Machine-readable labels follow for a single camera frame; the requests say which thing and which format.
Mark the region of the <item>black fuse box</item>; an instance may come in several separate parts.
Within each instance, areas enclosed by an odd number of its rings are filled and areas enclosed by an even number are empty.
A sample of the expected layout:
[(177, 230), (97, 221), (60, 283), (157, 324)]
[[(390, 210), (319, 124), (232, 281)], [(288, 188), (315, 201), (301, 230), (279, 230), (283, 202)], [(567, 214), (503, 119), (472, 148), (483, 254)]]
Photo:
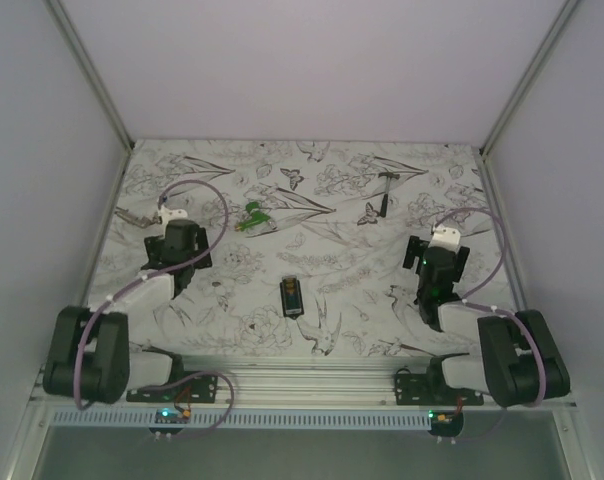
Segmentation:
[(284, 276), (279, 286), (283, 316), (296, 320), (304, 314), (300, 281), (296, 276)]

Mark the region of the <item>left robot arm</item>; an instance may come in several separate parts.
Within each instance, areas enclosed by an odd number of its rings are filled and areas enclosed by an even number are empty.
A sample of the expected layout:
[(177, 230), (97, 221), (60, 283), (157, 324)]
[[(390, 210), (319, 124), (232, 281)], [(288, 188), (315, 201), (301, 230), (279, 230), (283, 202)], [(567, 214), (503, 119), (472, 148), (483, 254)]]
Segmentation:
[(212, 266), (206, 229), (192, 220), (170, 220), (164, 233), (144, 239), (147, 263), (138, 276), (95, 309), (67, 306), (57, 315), (42, 387), (72, 399), (80, 410), (113, 404), (130, 388), (129, 328), (168, 305), (198, 269)]

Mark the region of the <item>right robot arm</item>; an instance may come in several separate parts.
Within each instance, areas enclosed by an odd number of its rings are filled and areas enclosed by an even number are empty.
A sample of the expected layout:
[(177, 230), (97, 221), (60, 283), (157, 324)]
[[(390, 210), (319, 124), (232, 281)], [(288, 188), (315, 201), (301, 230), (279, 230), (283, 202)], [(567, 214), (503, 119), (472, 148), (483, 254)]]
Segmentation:
[(430, 401), (444, 405), (480, 394), (503, 408), (533, 407), (568, 395), (570, 375), (540, 311), (513, 313), (454, 291), (469, 255), (452, 228), (433, 232), (429, 240), (411, 236), (406, 248), (403, 267), (418, 276), (414, 304), (423, 323), (470, 342), (430, 360), (424, 374)]

